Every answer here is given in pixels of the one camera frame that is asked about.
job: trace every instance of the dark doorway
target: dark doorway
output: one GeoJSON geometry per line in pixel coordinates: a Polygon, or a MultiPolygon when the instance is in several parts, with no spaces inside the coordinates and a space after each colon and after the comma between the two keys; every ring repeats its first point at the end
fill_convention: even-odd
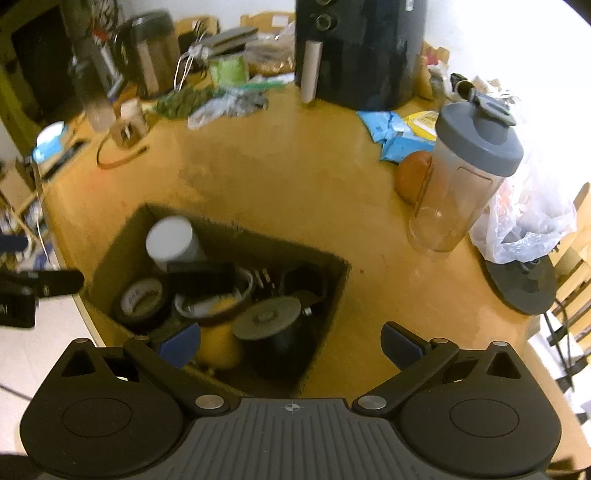
{"type": "Polygon", "coordinates": [[[22,73],[48,122],[68,120],[79,111],[68,75],[72,44],[59,7],[48,10],[12,34],[22,73]]]}

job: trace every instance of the jug lid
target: jug lid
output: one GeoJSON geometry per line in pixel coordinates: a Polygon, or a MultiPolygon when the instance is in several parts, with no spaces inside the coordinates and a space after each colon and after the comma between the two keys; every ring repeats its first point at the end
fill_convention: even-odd
{"type": "Polygon", "coordinates": [[[516,124],[507,104],[472,89],[469,101],[441,109],[435,130],[438,140],[465,162],[510,177],[524,154],[513,129],[516,124]]]}
{"type": "Polygon", "coordinates": [[[174,21],[167,10],[147,12],[131,18],[129,22],[135,44],[174,33],[174,21]]]}

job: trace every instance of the metal screw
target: metal screw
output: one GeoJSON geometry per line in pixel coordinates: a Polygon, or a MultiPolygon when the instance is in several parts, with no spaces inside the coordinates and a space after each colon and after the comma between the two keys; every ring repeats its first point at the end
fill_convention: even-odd
{"type": "Polygon", "coordinates": [[[366,410],[379,410],[388,404],[385,398],[378,397],[377,395],[366,395],[361,397],[357,403],[366,410]]]}
{"type": "Polygon", "coordinates": [[[223,406],[224,399],[219,395],[201,395],[195,400],[195,405],[204,410],[215,410],[223,406]]]}

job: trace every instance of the white tile floor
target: white tile floor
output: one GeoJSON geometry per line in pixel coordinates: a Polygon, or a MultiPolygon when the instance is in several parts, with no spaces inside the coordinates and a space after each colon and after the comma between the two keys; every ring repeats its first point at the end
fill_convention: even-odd
{"type": "MultiPolygon", "coordinates": [[[[0,327],[0,384],[32,397],[75,338],[92,338],[72,297],[41,300],[35,328],[0,327]]],[[[18,426],[28,402],[0,389],[0,453],[24,453],[18,426]]]]}

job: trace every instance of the clear bottle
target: clear bottle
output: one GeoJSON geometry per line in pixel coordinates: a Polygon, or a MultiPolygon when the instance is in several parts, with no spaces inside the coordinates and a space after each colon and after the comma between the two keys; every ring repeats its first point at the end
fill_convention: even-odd
{"type": "Polygon", "coordinates": [[[115,112],[107,99],[96,67],[90,59],[72,58],[69,69],[76,96],[95,132],[105,132],[115,123],[115,112]]]}
{"type": "Polygon", "coordinates": [[[472,90],[441,109],[429,171],[408,226],[416,247],[450,252],[523,158],[506,104],[472,90]]]}

